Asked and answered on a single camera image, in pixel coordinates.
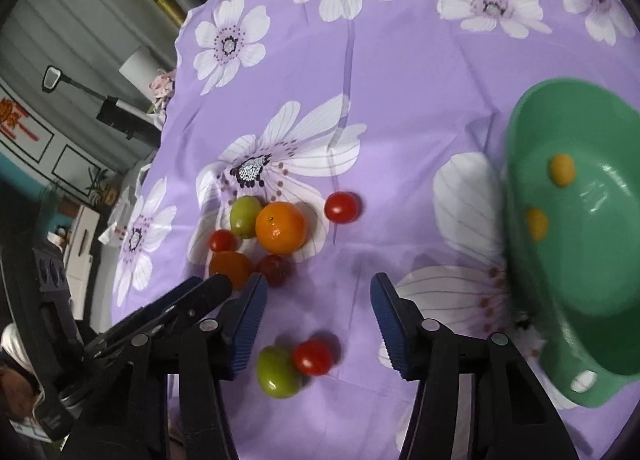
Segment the green tomato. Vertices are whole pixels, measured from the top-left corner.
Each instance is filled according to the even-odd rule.
[[[262,204],[255,196],[241,196],[229,216],[232,233],[243,240],[255,238],[255,219],[260,211]]]
[[[263,348],[255,367],[260,387],[273,398],[289,398],[302,389],[302,374],[289,352],[275,346]]]

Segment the red cherry tomato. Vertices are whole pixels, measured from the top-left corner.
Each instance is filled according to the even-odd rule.
[[[281,286],[291,273],[291,264],[282,256],[269,254],[255,265],[255,270],[267,279],[269,286]]]
[[[322,376],[334,366],[334,354],[320,339],[309,339],[293,350],[293,363],[305,375]]]
[[[219,229],[213,233],[209,239],[209,249],[213,252],[223,252],[225,250],[237,250],[238,240],[235,234],[225,229]]]
[[[332,193],[324,203],[324,215],[334,224],[350,224],[360,216],[360,199],[353,193]]]

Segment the purple tablecloth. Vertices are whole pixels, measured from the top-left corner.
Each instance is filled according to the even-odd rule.
[[[396,458],[415,383],[385,366],[370,278],[387,272],[457,332],[503,329],[537,369],[542,341],[513,327],[504,284],[504,130],[518,98],[554,77],[640,107],[639,39],[618,0],[209,0],[177,41],[177,90],[123,247],[114,320],[203,274],[207,238],[238,196],[300,204],[309,241],[296,278],[270,290],[255,350],[330,331],[342,361],[273,400],[254,353],[225,385],[240,458]],[[361,196],[357,223],[324,218],[334,190]],[[635,384],[596,410],[561,410],[581,458],[602,456],[639,398]]]

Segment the red sign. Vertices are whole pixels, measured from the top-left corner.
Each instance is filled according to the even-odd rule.
[[[28,118],[29,113],[20,104],[7,97],[0,100],[0,132],[11,140],[18,137],[16,130],[20,130],[34,142],[38,141],[39,138],[22,122]]]

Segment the metal pin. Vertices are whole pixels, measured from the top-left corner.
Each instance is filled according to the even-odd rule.
[[[438,323],[435,319],[425,319],[422,322],[422,328],[424,328],[428,332],[435,332],[440,329],[440,323]]]
[[[505,334],[500,334],[500,332],[492,334],[491,341],[493,341],[498,346],[504,346],[509,342],[509,338]]]
[[[133,337],[131,344],[134,346],[144,346],[149,342],[149,336],[146,334],[138,334]]]
[[[200,330],[203,332],[213,332],[218,328],[218,322],[215,319],[205,319],[200,322]]]

